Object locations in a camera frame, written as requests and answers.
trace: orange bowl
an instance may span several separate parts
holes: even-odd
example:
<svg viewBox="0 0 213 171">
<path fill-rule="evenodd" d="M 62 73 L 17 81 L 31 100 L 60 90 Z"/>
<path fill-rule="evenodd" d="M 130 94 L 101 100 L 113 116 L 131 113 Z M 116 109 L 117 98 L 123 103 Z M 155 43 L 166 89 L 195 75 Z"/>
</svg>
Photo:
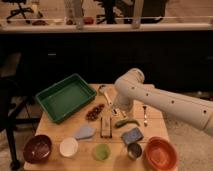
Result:
<svg viewBox="0 0 213 171">
<path fill-rule="evenodd" d="M 144 151 L 148 163 L 157 171 L 172 171 L 177 167 L 177 153 L 163 138 L 150 138 Z"/>
</svg>

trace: wall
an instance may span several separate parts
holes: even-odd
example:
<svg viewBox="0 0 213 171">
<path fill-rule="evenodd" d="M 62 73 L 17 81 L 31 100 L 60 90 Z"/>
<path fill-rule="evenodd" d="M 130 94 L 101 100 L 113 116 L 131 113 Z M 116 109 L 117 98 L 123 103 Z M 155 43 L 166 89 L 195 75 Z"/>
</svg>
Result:
<svg viewBox="0 0 213 171">
<path fill-rule="evenodd" d="M 0 36 L 8 51 L 22 52 L 18 73 L 35 91 L 74 72 L 91 83 L 113 83 L 132 67 L 161 89 L 213 90 L 212 31 Z"/>
</svg>

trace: green cup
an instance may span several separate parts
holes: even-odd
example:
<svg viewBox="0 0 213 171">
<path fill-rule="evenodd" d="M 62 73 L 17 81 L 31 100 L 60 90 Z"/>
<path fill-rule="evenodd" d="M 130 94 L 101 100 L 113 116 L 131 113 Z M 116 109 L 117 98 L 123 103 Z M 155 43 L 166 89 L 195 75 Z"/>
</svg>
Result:
<svg viewBox="0 0 213 171">
<path fill-rule="evenodd" d="M 110 156 L 110 148 L 107 144 L 99 144 L 94 147 L 92 156 L 95 160 L 103 161 Z"/>
</svg>

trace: spoon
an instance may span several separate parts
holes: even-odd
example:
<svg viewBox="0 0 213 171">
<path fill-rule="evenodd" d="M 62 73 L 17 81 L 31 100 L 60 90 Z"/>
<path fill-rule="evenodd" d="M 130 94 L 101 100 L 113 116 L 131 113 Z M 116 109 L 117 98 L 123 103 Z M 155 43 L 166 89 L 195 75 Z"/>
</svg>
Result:
<svg viewBox="0 0 213 171">
<path fill-rule="evenodd" d="M 112 100 L 110 99 L 110 97 L 107 93 L 107 85 L 105 85 L 105 84 L 100 85 L 99 88 L 98 88 L 98 91 L 100 92 L 100 94 L 104 95 L 104 97 L 107 100 L 108 105 L 112 108 L 112 112 L 114 114 L 117 114 L 116 109 L 113 108 Z"/>
<path fill-rule="evenodd" d="M 147 121 L 147 114 L 146 114 L 146 105 L 143 105 L 143 112 L 144 112 L 144 126 L 147 127 L 148 126 L 148 121 Z"/>
<path fill-rule="evenodd" d="M 105 96 L 108 105 L 112 106 L 112 101 L 109 98 L 108 93 L 107 93 L 107 86 L 105 84 L 100 85 L 98 88 L 98 91 Z"/>
</svg>

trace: small cup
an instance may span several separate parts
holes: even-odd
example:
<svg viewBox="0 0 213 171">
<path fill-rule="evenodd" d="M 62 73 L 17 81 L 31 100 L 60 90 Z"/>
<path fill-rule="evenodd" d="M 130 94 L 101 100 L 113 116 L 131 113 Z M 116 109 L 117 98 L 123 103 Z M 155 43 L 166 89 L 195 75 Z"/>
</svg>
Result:
<svg viewBox="0 0 213 171">
<path fill-rule="evenodd" d="M 60 153 L 64 157 L 72 157 L 78 151 L 78 142 L 75 138 L 65 138 L 60 144 Z"/>
<path fill-rule="evenodd" d="M 94 147 L 92 156 L 95 160 L 103 161 L 110 156 L 110 148 L 107 144 L 99 144 Z"/>
<path fill-rule="evenodd" d="M 136 160 L 138 157 L 142 155 L 142 148 L 138 143 L 131 143 L 127 147 L 128 156 Z"/>
</svg>

